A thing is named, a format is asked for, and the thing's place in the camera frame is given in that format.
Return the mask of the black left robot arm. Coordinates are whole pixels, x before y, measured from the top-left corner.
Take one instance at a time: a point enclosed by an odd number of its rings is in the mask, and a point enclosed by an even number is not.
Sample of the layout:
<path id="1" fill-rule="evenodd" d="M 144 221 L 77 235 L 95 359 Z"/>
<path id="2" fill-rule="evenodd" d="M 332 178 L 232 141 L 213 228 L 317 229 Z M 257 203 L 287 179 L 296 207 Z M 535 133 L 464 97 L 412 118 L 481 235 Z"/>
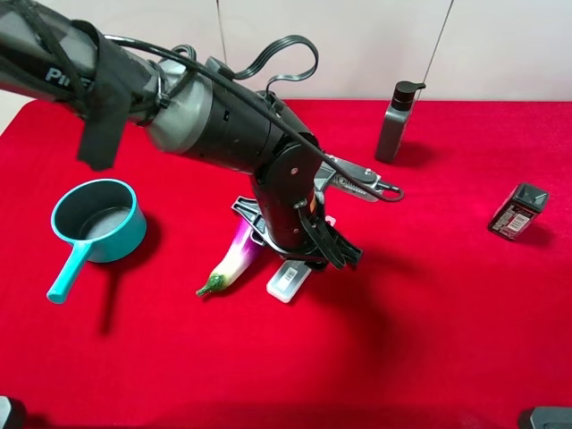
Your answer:
<path id="1" fill-rule="evenodd" d="M 155 146 L 250 178 L 263 240 L 287 259 L 337 268 L 362 252 L 326 222 L 315 185 L 332 159 L 272 91 L 244 88 L 223 63 L 192 47 L 166 49 L 100 32 L 35 1 L 1 4 L 1 87 L 66 106 L 84 122 L 78 158 L 114 164 L 124 128 Z"/>

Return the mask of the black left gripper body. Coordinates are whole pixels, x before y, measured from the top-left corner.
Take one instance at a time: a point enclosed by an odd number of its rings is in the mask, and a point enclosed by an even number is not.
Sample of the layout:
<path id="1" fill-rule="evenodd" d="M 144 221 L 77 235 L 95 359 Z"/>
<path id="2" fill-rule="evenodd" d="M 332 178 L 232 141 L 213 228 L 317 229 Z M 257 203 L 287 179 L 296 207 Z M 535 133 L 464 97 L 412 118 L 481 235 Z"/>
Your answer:
<path id="1" fill-rule="evenodd" d="M 342 254 L 318 226 L 314 178 L 322 161 L 308 147 L 287 143 L 252 176 L 271 242 L 289 256 L 314 253 L 342 267 Z"/>

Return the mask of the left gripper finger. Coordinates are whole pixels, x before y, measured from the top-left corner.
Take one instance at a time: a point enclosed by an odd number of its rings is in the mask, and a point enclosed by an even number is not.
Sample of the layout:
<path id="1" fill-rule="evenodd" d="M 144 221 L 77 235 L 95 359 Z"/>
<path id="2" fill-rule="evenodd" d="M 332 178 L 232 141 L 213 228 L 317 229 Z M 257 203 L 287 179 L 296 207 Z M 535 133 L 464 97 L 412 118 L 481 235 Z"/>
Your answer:
<path id="1" fill-rule="evenodd" d="M 319 232 L 327 249 L 327 259 L 337 269 L 355 269 L 363 250 L 351 244 L 343 235 L 326 221 L 319 223 Z"/>
<path id="2" fill-rule="evenodd" d="M 231 205 L 231 209 L 240 215 L 251 227 L 251 238 L 255 243 L 262 246 L 271 245 L 272 241 L 268 225 L 255 199 L 238 196 Z"/>

